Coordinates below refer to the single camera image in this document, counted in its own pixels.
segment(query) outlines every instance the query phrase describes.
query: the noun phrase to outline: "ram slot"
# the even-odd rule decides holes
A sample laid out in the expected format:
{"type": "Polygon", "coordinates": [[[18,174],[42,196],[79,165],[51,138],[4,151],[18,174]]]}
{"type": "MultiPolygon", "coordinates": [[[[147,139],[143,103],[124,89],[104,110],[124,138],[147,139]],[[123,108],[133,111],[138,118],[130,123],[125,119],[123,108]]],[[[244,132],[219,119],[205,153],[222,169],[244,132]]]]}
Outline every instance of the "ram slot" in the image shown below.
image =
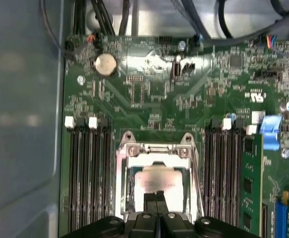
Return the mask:
{"type": "Polygon", "coordinates": [[[220,216],[219,219],[226,222],[226,209],[227,209],[227,178],[228,176],[228,162],[231,159],[231,134],[230,131],[225,131],[222,135],[222,147],[221,151],[223,154],[222,159],[220,160],[220,181],[221,181],[221,189],[220,189],[220,216]]]}
{"type": "Polygon", "coordinates": [[[111,134],[106,131],[104,132],[104,164],[103,164],[103,210],[102,210],[102,217],[108,216],[108,210],[109,210],[109,203],[110,203],[110,165],[111,165],[111,134]]]}
{"type": "Polygon", "coordinates": [[[235,184],[235,171],[236,171],[236,149],[235,149],[235,136],[234,133],[231,135],[231,144],[227,147],[230,150],[230,157],[227,161],[227,200],[226,200],[226,222],[233,224],[233,210],[235,207],[234,201],[234,184],[235,184]]]}
{"type": "Polygon", "coordinates": [[[231,164],[231,209],[230,209],[230,224],[238,225],[239,213],[239,187],[240,187],[240,160],[241,160],[241,132],[236,129],[232,135],[232,164],[231,164]]]}
{"type": "Polygon", "coordinates": [[[81,151],[81,174],[80,174],[80,226],[87,225],[87,207],[88,207],[88,188],[89,188],[89,161],[90,161],[90,136],[89,129],[82,133],[82,151],[81,151]]]}
{"type": "Polygon", "coordinates": [[[212,153],[212,134],[209,129],[205,129],[204,142],[204,212],[205,216],[209,216],[210,191],[211,191],[211,174],[210,174],[210,158],[212,153]]]}
{"type": "Polygon", "coordinates": [[[69,232],[75,230],[76,217],[76,191],[77,191],[77,170],[78,170],[78,147],[79,133],[75,130],[70,133],[70,162],[69,162],[69,215],[68,228],[69,232]]]}
{"type": "Polygon", "coordinates": [[[213,146],[213,151],[211,154],[211,162],[210,162],[210,175],[211,175],[211,196],[210,196],[210,216],[214,217],[215,216],[215,211],[216,211],[216,189],[217,189],[217,184],[216,184],[216,175],[217,175],[217,164],[216,164],[216,158],[218,156],[218,146],[220,142],[220,135],[218,133],[213,134],[212,138],[212,146],[213,146]]]}
{"type": "Polygon", "coordinates": [[[79,153],[81,147],[81,132],[74,130],[71,132],[70,148],[70,175],[69,175],[69,230],[74,231],[79,228],[79,153]]]}
{"type": "Polygon", "coordinates": [[[218,133],[217,134],[217,138],[216,138],[217,142],[216,142],[216,156],[214,158],[214,169],[215,169],[215,174],[214,174],[214,184],[215,184],[215,197],[214,197],[214,201],[215,201],[215,206],[214,206],[214,218],[219,219],[221,216],[221,189],[222,189],[222,185],[221,185],[221,179],[220,176],[222,174],[222,167],[221,167],[221,160],[223,159],[223,148],[224,148],[224,137],[222,133],[218,133]]]}
{"type": "Polygon", "coordinates": [[[99,169],[100,169],[100,151],[101,151],[101,133],[95,131],[92,141],[92,159],[91,159],[91,222],[98,220],[99,206],[99,169]]]}

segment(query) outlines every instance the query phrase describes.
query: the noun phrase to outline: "blue slot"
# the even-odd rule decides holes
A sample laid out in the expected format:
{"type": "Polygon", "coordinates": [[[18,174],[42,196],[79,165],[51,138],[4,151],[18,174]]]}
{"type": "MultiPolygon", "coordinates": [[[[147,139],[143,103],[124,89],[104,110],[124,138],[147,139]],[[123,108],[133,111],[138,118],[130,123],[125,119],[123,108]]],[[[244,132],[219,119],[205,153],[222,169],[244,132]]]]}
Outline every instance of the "blue slot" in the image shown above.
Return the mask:
{"type": "Polygon", "coordinates": [[[287,238],[288,232],[288,207],[282,202],[275,204],[275,238],[287,238]]]}

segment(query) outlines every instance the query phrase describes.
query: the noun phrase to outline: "screw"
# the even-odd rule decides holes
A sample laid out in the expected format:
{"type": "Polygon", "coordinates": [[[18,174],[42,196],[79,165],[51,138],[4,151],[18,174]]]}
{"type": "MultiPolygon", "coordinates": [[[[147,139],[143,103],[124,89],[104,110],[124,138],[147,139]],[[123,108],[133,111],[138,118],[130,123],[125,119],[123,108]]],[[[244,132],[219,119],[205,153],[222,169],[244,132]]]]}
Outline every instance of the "screw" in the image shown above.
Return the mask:
{"type": "Polygon", "coordinates": [[[188,135],[185,139],[186,139],[187,142],[192,141],[192,137],[190,135],[188,135]]]}
{"type": "Polygon", "coordinates": [[[179,155],[181,157],[186,157],[188,155],[188,150],[186,148],[179,150],[179,155]]]}
{"type": "Polygon", "coordinates": [[[117,223],[118,223],[117,220],[111,220],[111,221],[110,221],[110,224],[112,224],[112,225],[117,224],[117,223]]]}
{"type": "Polygon", "coordinates": [[[169,218],[175,218],[175,214],[174,213],[168,213],[168,217],[169,218]]]}
{"type": "Polygon", "coordinates": [[[180,42],[178,43],[178,49],[179,49],[180,51],[184,51],[184,50],[186,49],[186,43],[185,43],[185,41],[180,41],[180,42]]]}
{"type": "Polygon", "coordinates": [[[281,157],[283,159],[288,159],[289,158],[289,149],[283,149],[281,152],[281,157]]]}
{"type": "Polygon", "coordinates": [[[209,225],[209,224],[210,224],[210,221],[209,221],[208,219],[206,219],[206,218],[203,218],[203,219],[201,220],[201,222],[202,222],[203,224],[205,224],[205,225],[209,225]]]}
{"type": "Polygon", "coordinates": [[[129,147],[128,152],[129,152],[130,156],[133,156],[133,155],[136,155],[138,153],[138,149],[134,146],[131,146],[131,147],[129,147]]]}
{"type": "Polygon", "coordinates": [[[84,76],[78,76],[77,77],[77,83],[80,85],[80,86],[83,86],[85,84],[85,77],[84,76]]]}

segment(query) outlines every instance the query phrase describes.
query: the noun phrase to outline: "colored wires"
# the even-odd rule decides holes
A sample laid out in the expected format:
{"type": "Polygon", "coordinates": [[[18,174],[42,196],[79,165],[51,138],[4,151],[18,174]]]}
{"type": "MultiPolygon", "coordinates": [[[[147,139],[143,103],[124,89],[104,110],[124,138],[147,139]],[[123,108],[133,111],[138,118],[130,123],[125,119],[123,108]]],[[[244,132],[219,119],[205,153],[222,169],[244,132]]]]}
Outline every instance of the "colored wires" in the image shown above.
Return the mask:
{"type": "Polygon", "coordinates": [[[276,42],[277,36],[267,36],[267,46],[268,49],[272,50],[278,55],[289,57],[289,53],[282,52],[279,49],[276,48],[275,42],[276,42]]]}

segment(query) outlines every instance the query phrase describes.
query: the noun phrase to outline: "mounting screw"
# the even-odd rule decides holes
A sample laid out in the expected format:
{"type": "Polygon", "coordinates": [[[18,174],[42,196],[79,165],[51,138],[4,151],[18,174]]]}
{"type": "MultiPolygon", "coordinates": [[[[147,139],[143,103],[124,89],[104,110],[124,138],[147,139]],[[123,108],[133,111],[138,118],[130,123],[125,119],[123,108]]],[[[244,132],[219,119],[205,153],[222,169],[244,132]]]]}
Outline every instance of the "mounting screw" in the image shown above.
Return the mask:
{"type": "Polygon", "coordinates": [[[209,224],[210,224],[210,221],[209,221],[208,219],[206,219],[206,218],[203,218],[203,219],[201,220],[201,222],[202,222],[203,224],[205,224],[205,225],[209,225],[209,224]]]}
{"type": "Polygon", "coordinates": [[[110,224],[112,224],[112,225],[117,224],[117,223],[118,223],[117,220],[111,220],[111,221],[110,221],[110,224]]]}
{"type": "Polygon", "coordinates": [[[191,142],[191,141],[192,141],[192,137],[191,137],[190,135],[188,135],[188,136],[185,138],[185,140],[186,140],[187,142],[191,142]]]}
{"type": "Polygon", "coordinates": [[[134,156],[138,153],[138,148],[135,146],[131,146],[128,148],[129,156],[134,156]]]}
{"type": "Polygon", "coordinates": [[[283,159],[288,159],[289,158],[289,149],[283,149],[281,152],[281,157],[283,159]]]}
{"type": "Polygon", "coordinates": [[[169,218],[175,218],[175,214],[174,213],[168,213],[168,217],[169,218]]]}
{"type": "Polygon", "coordinates": [[[78,76],[77,77],[77,83],[80,85],[80,86],[83,86],[85,84],[85,77],[84,76],[78,76]]]}
{"type": "Polygon", "coordinates": [[[180,149],[178,153],[181,157],[186,157],[188,155],[188,150],[186,148],[183,148],[180,149]]]}

